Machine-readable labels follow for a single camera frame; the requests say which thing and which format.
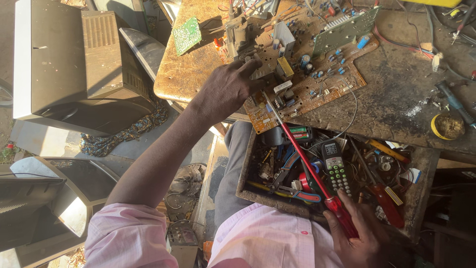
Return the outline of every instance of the screwdriver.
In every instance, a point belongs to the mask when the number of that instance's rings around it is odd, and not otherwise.
[[[373,185],[369,186],[368,189],[375,195],[375,197],[377,197],[377,201],[382,207],[385,215],[387,216],[388,222],[397,228],[402,228],[405,225],[405,222],[403,222],[402,217],[400,216],[397,209],[393,205],[392,198],[385,191],[385,186],[383,185],[382,182],[375,181],[372,172],[370,172],[370,170],[368,169],[367,165],[364,162],[364,159],[362,158],[362,155],[358,151],[358,148],[356,144],[354,143],[354,140],[352,138],[349,138],[349,140],[352,143],[352,147],[354,147],[354,150],[357,154],[360,164],[364,167],[365,172],[372,180]]]
[[[281,124],[281,127],[283,128],[284,132],[286,133],[288,138],[291,140],[291,143],[294,145],[294,148],[299,153],[299,156],[301,156],[301,159],[304,161],[304,164],[306,165],[307,169],[311,172],[311,175],[314,177],[317,184],[321,188],[322,193],[324,193],[324,195],[326,196],[326,200],[324,201],[324,203],[326,204],[327,208],[330,211],[332,211],[334,215],[336,215],[347,238],[358,238],[359,237],[358,232],[354,226],[354,223],[352,222],[352,218],[350,217],[350,214],[346,210],[343,209],[339,198],[337,196],[332,196],[329,193],[328,189],[322,182],[319,175],[316,174],[314,167],[311,166],[311,163],[309,162],[309,159],[307,158],[304,151],[301,149],[301,146],[299,146],[298,142],[296,141],[293,134],[289,130],[288,125],[283,121],[283,119],[281,119],[278,112],[274,108],[273,103],[269,100],[268,95],[266,95],[266,93],[263,90],[261,91],[261,93],[263,94],[263,96],[265,96],[266,101],[269,103],[269,106],[271,106],[271,109],[273,110],[274,115],[278,119],[278,122]]]
[[[451,92],[451,90],[448,87],[448,84],[446,83],[446,80],[436,83],[435,87],[439,89],[446,96],[446,99],[448,100],[449,105],[453,106],[455,109],[458,110],[459,114],[463,117],[464,121],[468,125],[472,126],[473,128],[476,128],[476,122],[474,118],[468,114],[468,112],[464,109],[461,102],[455,97],[453,92]]]

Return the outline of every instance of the black television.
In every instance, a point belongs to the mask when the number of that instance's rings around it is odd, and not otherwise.
[[[113,11],[15,4],[13,117],[107,136],[155,110],[152,83]]]

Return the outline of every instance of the red screwdriver handle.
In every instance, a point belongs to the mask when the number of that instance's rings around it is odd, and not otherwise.
[[[333,196],[330,199],[326,199],[325,202],[327,208],[336,215],[344,233],[347,238],[359,238],[357,229],[352,222],[350,214],[342,208],[342,204],[337,196]]]

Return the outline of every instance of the remote control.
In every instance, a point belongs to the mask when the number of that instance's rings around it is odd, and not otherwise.
[[[335,141],[325,142],[322,144],[321,152],[325,169],[329,174],[331,189],[335,192],[338,189],[343,189],[348,196],[352,196],[350,182],[348,181],[349,176],[345,171],[340,145]]]

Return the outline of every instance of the red screwdriver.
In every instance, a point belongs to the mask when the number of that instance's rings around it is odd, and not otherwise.
[[[262,90],[261,93],[263,96],[265,96],[266,101],[269,103],[269,106],[271,106],[271,109],[274,112],[274,115],[278,119],[278,122],[281,124],[281,126],[284,129],[284,132],[288,136],[288,138],[291,140],[291,143],[294,145],[294,148],[296,151],[299,153],[301,156],[301,159],[304,160],[304,164],[306,164],[307,169],[311,172],[312,176],[316,180],[317,184],[321,188],[321,191],[324,193],[326,196],[326,200],[324,203],[326,203],[327,208],[336,215],[337,219],[339,220],[340,225],[342,226],[347,238],[358,238],[358,232],[354,226],[354,223],[352,222],[352,218],[350,217],[350,214],[343,209],[342,204],[340,203],[340,200],[337,196],[332,196],[329,191],[327,190],[326,186],[322,182],[321,178],[319,175],[316,174],[316,170],[311,166],[311,163],[309,162],[309,159],[307,158],[306,154],[304,154],[304,151],[301,149],[301,146],[299,146],[298,142],[294,138],[293,134],[288,128],[288,125],[281,119],[279,116],[278,112],[274,108],[274,105],[272,102],[269,100],[268,95]]]

